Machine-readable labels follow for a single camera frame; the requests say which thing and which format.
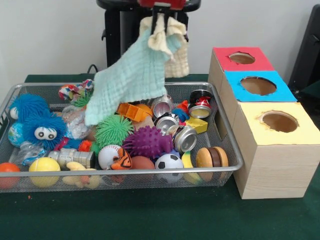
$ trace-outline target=googly eyes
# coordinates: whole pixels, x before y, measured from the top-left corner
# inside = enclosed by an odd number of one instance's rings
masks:
[[[18,119],[18,109],[16,106],[10,110],[10,116],[15,120]]]
[[[34,131],[34,136],[39,140],[53,140],[57,137],[57,131],[53,128],[38,127]]]

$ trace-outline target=shape sorter box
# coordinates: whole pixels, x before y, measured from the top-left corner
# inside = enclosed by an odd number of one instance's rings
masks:
[[[320,161],[320,132],[297,102],[240,102],[233,132],[242,199],[302,198]]]
[[[259,47],[214,47],[208,82],[220,94],[225,71],[274,71]]]
[[[296,102],[276,71],[226,71],[220,99],[233,128],[239,102]]]

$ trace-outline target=dark green tablecloth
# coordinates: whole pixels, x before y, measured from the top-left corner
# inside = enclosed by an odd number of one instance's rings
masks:
[[[80,82],[88,75],[30,75],[26,82]],[[205,81],[193,75],[190,81]],[[241,200],[224,187],[0,195],[1,239],[316,240],[320,171],[304,198]]]

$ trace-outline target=wire basket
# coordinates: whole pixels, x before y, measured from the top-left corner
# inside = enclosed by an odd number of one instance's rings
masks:
[[[43,97],[52,111],[61,111],[68,105],[58,96],[58,91],[62,85],[62,83],[23,83],[10,90],[0,108],[0,163],[17,164],[16,157],[19,148],[14,147],[8,140],[8,130],[14,123],[9,114],[9,107],[13,100],[21,94],[35,94]],[[243,158],[217,90],[207,82],[171,82],[166,83],[165,87],[174,104],[188,100],[190,93],[194,90],[203,89],[212,92],[213,98],[210,104],[213,111],[205,119],[208,122],[208,129],[206,132],[197,135],[197,144],[191,151],[191,161],[193,166],[196,166],[196,155],[200,148],[222,147],[227,154],[229,167],[28,172],[27,167],[18,164],[21,172],[0,172],[0,192],[88,190],[87,187],[81,188],[81,186],[65,184],[63,178],[68,176],[69,178],[72,177],[75,182],[84,176],[88,176],[92,183],[88,187],[89,189],[95,187],[95,190],[223,186],[233,171],[240,169],[243,165]],[[217,113],[219,113],[221,119],[219,124],[222,122],[226,130],[226,135],[222,137],[220,137],[215,123]],[[212,178],[210,181],[203,181],[198,173],[212,175]]]

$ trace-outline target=purple spiky ball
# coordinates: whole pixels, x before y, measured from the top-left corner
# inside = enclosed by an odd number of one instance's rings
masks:
[[[154,158],[161,153],[170,153],[174,148],[170,135],[162,136],[161,130],[155,126],[145,126],[134,131],[123,142],[122,147],[131,157],[144,156]]]

